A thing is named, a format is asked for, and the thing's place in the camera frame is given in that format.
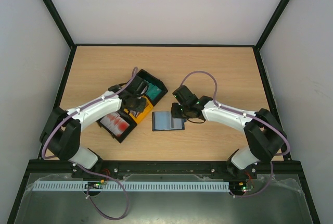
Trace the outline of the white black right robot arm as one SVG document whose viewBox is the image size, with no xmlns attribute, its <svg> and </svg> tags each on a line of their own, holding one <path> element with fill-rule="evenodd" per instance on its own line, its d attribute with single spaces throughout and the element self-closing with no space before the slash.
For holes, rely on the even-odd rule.
<svg viewBox="0 0 333 224">
<path fill-rule="evenodd" d="M 217 122 L 245 135 L 248 145 L 233 152 L 226 162 L 227 173 L 233 178 L 240 177 L 252 164 L 271 162 L 287 138 L 267 109 L 246 111 L 220 104 L 208 96 L 198 98 L 185 85 L 178 87 L 173 96 L 177 100 L 171 107 L 173 118 Z"/>
</svg>

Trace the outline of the black bin with teal cards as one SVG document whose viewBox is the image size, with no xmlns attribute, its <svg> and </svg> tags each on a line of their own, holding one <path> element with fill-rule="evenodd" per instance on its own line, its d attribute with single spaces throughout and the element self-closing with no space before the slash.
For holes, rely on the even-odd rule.
<svg viewBox="0 0 333 224">
<path fill-rule="evenodd" d="M 146 96 L 153 106 L 167 94 L 168 90 L 164 83 L 146 70 L 141 69 L 126 88 L 135 95 Z"/>
</svg>

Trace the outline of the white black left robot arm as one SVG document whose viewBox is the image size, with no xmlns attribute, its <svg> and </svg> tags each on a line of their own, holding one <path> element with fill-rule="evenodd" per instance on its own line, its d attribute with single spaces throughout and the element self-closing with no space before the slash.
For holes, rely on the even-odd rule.
<svg viewBox="0 0 333 224">
<path fill-rule="evenodd" d="M 120 109 L 143 112 L 148 83 L 132 76 L 124 85 L 111 86 L 99 97 L 71 109 L 53 109 L 40 136 L 44 160 L 58 158 L 92 169 L 99 156 L 80 144 L 81 132 L 107 114 Z"/>
</svg>

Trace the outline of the blue leather card holder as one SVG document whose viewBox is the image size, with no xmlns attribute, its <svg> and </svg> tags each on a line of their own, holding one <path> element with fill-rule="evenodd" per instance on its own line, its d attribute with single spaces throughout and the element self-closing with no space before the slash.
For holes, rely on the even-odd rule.
<svg viewBox="0 0 333 224">
<path fill-rule="evenodd" d="M 173 118 L 170 111 L 152 113 L 152 131 L 185 130 L 185 119 Z"/>
</svg>

